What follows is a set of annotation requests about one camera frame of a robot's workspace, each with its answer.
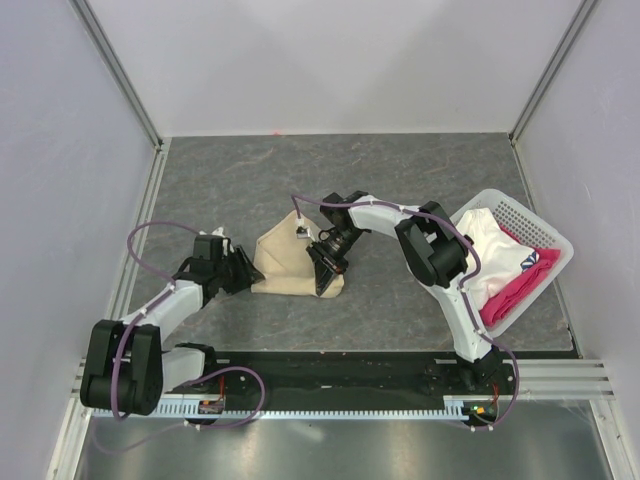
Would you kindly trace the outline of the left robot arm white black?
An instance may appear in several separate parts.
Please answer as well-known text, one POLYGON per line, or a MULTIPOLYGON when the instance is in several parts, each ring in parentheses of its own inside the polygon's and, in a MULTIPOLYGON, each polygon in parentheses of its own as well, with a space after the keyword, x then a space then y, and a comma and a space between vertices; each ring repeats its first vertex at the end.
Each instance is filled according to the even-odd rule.
POLYGON ((100 320, 92 331, 80 386, 83 406, 117 419, 149 415, 161 396, 187 383, 208 393, 219 382, 215 350, 182 343, 165 351, 167 337, 223 292, 234 295, 264 280, 240 245, 221 235, 198 235, 192 254, 164 289, 119 320, 100 320))

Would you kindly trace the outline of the beige cloth napkin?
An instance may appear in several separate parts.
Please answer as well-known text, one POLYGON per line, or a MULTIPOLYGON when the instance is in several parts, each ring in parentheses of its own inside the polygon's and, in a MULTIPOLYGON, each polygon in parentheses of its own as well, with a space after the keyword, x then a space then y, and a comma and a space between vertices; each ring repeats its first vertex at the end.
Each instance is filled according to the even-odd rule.
POLYGON ((338 275, 321 295, 316 293, 314 265, 306 251, 311 238, 298 238, 298 226, 293 210, 258 238, 253 264, 264 279, 251 286, 252 293, 330 299, 342 292, 345 282, 338 275))

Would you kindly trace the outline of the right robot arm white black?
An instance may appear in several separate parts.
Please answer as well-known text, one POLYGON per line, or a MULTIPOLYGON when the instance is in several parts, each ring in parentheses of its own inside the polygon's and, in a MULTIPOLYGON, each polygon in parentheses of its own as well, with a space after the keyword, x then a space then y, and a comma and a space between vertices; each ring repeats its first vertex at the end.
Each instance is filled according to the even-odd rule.
POLYGON ((306 251, 311 258, 315 293, 322 295, 329 284, 346 272, 346 254, 365 232, 377 232, 398 241, 409 272, 438 302, 453 338, 455 363, 447 365, 434 379, 446 392, 482 393, 495 396, 518 391, 517 364, 507 364, 512 352, 496 344, 484 326, 466 289, 480 272, 480 260, 473 268, 466 257, 474 252, 469 237, 453 225, 436 202, 423 206, 400 206, 356 191, 343 198, 332 193, 318 203, 331 223, 312 240, 306 251))

